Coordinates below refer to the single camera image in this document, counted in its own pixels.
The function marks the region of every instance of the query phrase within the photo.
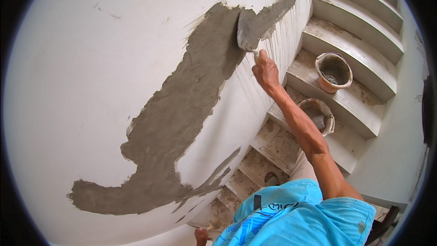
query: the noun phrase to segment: staircase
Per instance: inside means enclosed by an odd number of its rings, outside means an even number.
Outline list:
[[[285,89],[295,103],[317,98],[334,114],[335,131],[325,139],[345,177],[353,172],[366,141],[378,136],[385,103],[396,95],[396,64],[403,55],[396,5],[397,0],[313,0],[302,47],[287,70]],[[345,58],[353,73],[349,88],[334,94],[320,88],[314,62],[325,52]],[[265,186],[268,172],[287,180],[294,167],[299,144],[276,104],[267,115],[238,169],[206,208],[223,223],[219,230],[232,223],[243,200]],[[210,214],[189,224],[207,227]]]

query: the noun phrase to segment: hand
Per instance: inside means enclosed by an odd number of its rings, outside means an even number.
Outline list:
[[[197,228],[194,230],[194,237],[196,238],[198,243],[204,243],[208,240],[212,240],[212,238],[208,237],[208,231],[205,228]]]
[[[275,62],[267,56],[266,50],[259,51],[258,63],[253,66],[255,78],[261,87],[272,97],[273,92],[281,87],[279,84],[279,71]]]

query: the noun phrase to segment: trowel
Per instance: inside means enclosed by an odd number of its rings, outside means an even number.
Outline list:
[[[259,51],[257,50],[258,42],[254,44],[249,41],[250,28],[249,28],[249,17],[247,11],[242,9],[238,15],[238,25],[237,25],[237,44],[240,49],[246,52],[253,52],[255,64],[258,65]]]

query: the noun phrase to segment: trowel handle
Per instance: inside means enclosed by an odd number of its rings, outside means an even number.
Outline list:
[[[258,59],[259,59],[259,51],[254,50],[254,59],[255,59],[255,65],[259,65]]]

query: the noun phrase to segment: blue t-shirt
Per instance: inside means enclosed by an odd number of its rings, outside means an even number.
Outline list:
[[[375,213],[350,197],[322,201],[317,182],[298,179],[253,193],[213,245],[364,245]]]

